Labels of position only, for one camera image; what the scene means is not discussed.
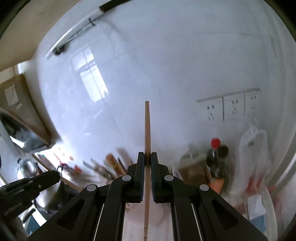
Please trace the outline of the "wooden chopstick group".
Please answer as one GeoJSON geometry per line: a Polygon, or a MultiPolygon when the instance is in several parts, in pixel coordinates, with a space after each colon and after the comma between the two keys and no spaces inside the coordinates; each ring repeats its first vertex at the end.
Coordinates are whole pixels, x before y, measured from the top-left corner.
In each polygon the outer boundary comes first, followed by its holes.
{"type": "MultiPolygon", "coordinates": [[[[48,166],[46,163],[44,163],[39,157],[37,157],[35,154],[32,154],[32,158],[34,158],[41,166],[43,166],[47,171],[53,171],[53,169],[48,166]]],[[[83,189],[79,186],[77,186],[76,184],[74,184],[73,182],[65,179],[64,177],[62,177],[62,174],[59,173],[58,171],[55,171],[60,175],[60,180],[62,182],[64,182],[65,184],[69,185],[70,187],[74,188],[75,190],[81,192],[83,189]]]]}

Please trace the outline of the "steel kettle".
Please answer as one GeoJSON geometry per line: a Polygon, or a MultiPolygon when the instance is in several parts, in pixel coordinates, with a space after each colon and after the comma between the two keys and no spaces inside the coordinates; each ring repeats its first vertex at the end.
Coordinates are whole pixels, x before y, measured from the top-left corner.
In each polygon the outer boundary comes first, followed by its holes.
{"type": "Polygon", "coordinates": [[[17,161],[18,171],[17,175],[21,178],[31,178],[35,177],[37,173],[38,163],[36,161],[32,161],[30,159],[21,159],[19,158],[17,161]]]}

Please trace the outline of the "pink utensil holder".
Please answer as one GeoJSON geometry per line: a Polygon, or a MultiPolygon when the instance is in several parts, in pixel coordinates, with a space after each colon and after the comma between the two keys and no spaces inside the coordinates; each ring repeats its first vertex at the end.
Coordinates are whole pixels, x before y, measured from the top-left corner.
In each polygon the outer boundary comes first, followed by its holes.
{"type": "MultiPolygon", "coordinates": [[[[123,240],[144,239],[144,203],[128,204],[125,210],[125,219],[122,233],[123,240]]],[[[149,241],[173,240],[170,204],[149,205],[149,241]]]]}

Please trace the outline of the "clear seasoning tray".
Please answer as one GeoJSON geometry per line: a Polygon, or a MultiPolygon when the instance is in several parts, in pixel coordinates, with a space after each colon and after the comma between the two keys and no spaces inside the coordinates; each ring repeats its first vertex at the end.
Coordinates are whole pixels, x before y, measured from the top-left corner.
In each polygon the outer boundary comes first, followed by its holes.
{"type": "Polygon", "coordinates": [[[188,185],[198,187],[207,184],[206,159],[206,153],[186,153],[178,163],[173,165],[172,173],[188,185]]]}

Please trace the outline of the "white folded paper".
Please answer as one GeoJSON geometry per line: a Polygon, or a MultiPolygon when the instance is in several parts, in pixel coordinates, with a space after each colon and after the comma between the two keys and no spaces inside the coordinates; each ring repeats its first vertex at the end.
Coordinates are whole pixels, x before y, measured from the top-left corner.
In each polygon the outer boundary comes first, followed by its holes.
{"type": "Polygon", "coordinates": [[[249,220],[264,216],[266,214],[266,209],[262,203],[262,196],[260,194],[256,194],[248,197],[247,209],[249,220]]]}

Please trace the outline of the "blue cloth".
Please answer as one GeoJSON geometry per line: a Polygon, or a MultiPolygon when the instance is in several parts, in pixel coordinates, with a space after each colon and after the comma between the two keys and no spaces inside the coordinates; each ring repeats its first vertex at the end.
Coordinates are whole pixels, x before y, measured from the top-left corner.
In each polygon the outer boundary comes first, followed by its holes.
{"type": "Polygon", "coordinates": [[[266,220],[264,215],[254,218],[250,220],[250,222],[262,233],[266,231],[266,220]]]}

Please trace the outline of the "clear plastic bag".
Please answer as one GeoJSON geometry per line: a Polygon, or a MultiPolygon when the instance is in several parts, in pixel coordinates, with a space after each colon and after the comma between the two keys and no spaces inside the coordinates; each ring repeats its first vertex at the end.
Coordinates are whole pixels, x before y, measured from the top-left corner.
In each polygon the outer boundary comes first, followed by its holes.
{"type": "Polygon", "coordinates": [[[267,132],[250,125],[240,137],[235,151],[234,179],[230,190],[235,205],[260,192],[272,165],[267,132]]]}

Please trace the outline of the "soy sauce bottle red cap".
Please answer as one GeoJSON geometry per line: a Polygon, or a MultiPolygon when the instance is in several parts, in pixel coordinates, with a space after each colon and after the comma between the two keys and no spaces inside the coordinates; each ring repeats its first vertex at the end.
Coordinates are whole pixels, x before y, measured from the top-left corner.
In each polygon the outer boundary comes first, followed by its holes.
{"type": "Polygon", "coordinates": [[[211,140],[211,149],[208,150],[206,168],[212,178],[222,178],[222,159],[218,155],[221,141],[218,138],[211,140]]]}

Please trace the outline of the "range hood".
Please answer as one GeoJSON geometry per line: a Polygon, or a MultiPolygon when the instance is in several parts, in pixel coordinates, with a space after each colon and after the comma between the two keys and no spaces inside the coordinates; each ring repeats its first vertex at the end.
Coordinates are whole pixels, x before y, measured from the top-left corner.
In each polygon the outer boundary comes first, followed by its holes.
{"type": "Polygon", "coordinates": [[[23,74],[1,84],[1,122],[9,139],[21,142],[25,153],[46,150],[55,144],[37,112],[23,74]]]}

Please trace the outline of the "left wall socket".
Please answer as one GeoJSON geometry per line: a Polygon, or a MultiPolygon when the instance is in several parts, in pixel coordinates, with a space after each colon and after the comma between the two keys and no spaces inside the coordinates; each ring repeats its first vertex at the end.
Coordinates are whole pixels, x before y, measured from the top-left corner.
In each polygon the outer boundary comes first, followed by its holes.
{"type": "Polygon", "coordinates": [[[197,115],[200,121],[223,121],[222,97],[197,101],[197,115]]]}

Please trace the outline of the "wall socket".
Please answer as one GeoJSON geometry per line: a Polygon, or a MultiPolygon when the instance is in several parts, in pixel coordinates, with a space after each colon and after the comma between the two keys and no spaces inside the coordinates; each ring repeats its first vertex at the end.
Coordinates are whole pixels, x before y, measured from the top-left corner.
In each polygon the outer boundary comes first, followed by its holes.
{"type": "Polygon", "coordinates": [[[244,116],[244,92],[223,97],[224,121],[244,116]]]}
{"type": "Polygon", "coordinates": [[[259,107],[260,89],[252,89],[244,92],[244,115],[255,112],[259,107]]]}
{"type": "Polygon", "coordinates": [[[197,101],[197,115],[200,121],[223,121],[222,97],[197,101]]]}

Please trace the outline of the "middle wall socket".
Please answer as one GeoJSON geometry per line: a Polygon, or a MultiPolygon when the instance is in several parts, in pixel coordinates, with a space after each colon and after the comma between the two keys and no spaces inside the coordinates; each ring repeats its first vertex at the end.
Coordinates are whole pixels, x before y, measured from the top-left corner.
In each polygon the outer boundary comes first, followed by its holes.
{"type": "Polygon", "coordinates": [[[244,116],[244,92],[223,97],[224,121],[244,116]]]}

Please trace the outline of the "right wall socket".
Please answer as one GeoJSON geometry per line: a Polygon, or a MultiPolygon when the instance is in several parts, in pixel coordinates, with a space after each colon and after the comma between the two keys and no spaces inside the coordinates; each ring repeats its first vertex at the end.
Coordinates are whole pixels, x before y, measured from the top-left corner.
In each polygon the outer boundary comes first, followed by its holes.
{"type": "Polygon", "coordinates": [[[252,89],[244,92],[244,115],[255,112],[259,107],[260,89],[252,89]]]}

